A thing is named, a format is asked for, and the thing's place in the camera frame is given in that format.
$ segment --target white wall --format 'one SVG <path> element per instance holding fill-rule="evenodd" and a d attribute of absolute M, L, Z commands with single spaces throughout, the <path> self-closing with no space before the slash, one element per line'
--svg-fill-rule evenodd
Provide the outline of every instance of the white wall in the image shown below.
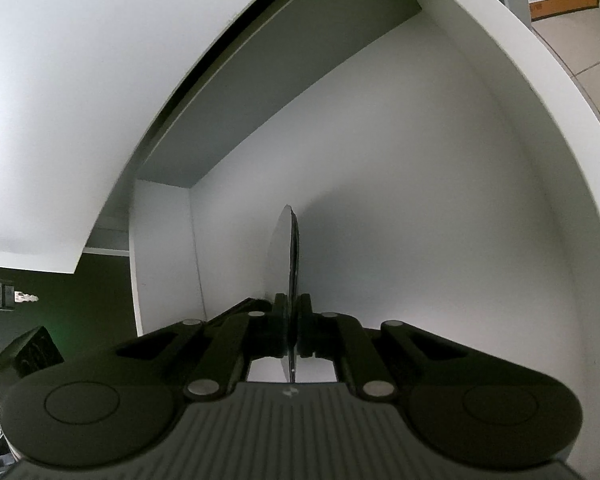
<path fill-rule="evenodd" d="M 138 335 L 206 319 L 187 189 L 136 180 L 129 258 Z"/>
<path fill-rule="evenodd" d="M 0 267 L 74 272 L 120 172 L 253 0 L 0 0 Z"/>
<path fill-rule="evenodd" d="M 421 13 L 314 84 L 191 189 L 210 316 L 262 293 L 282 207 L 301 292 L 403 319 L 584 394 L 580 321 L 542 184 L 493 95 Z"/>
<path fill-rule="evenodd" d="M 584 424 L 571 463 L 600 479 L 600 124 L 558 62 L 497 0 L 418 0 L 490 88 L 538 172 L 573 273 Z"/>

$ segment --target circular joint cap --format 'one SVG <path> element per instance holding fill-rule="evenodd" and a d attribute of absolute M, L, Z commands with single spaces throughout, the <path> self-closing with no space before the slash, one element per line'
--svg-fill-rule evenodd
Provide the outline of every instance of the circular joint cap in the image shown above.
<path fill-rule="evenodd" d="M 494 426 L 518 426 L 538 411 L 536 398 L 516 386 L 476 386 L 462 403 L 473 418 Z"/>
<path fill-rule="evenodd" d="M 395 388 L 386 381 L 369 381 L 362 386 L 362 391 L 369 397 L 388 397 L 395 391 Z"/>
<path fill-rule="evenodd" d="M 119 404 L 115 389 L 89 381 L 59 386 L 45 399 L 46 412 L 65 424 L 94 424 L 114 413 Z"/>
<path fill-rule="evenodd" d="M 220 384 L 216 383 L 213 379 L 198 379 L 189 383 L 187 390 L 194 395 L 208 396 L 213 395 L 220 389 Z"/>

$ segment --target gray ribbed plate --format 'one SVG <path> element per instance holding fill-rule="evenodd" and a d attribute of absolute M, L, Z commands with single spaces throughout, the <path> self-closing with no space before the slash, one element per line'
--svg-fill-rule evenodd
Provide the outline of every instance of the gray ribbed plate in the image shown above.
<path fill-rule="evenodd" d="M 459 465 L 417 440 L 393 406 L 359 400 L 342 383 L 239 383 L 223 400 L 190 405 L 165 440 L 128 462 L 63 472 L 22 461 L 3 480 L 513 478 L 581 477 L 559 462 L 510 473 Z"/>

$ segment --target tiled floor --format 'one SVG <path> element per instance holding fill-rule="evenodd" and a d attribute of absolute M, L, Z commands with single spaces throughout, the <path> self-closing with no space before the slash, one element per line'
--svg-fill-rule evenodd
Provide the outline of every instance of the tiled floor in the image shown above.
<path fill-rule="evenodd" d="M 538 20 L 533 26 L 600 120 L 600 7 Z"/>

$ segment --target curved white panel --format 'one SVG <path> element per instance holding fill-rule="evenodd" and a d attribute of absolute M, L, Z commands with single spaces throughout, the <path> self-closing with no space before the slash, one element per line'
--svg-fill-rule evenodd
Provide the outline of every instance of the curved white panel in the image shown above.
<path fill-rule="evenodd" d="M 118 175 L 253 0 L 0 0 L 0 267 L 73 272 Z"/>
<path fill-rule="evenodd" d="M 418 0 L 490 88 L 555 214 L 579 306 L 584 424 L 570 462 L 600 480 L 600 123 L 569 76 L 496 0 Z M 536 348 L 540 358 L 546 345 Z"/>

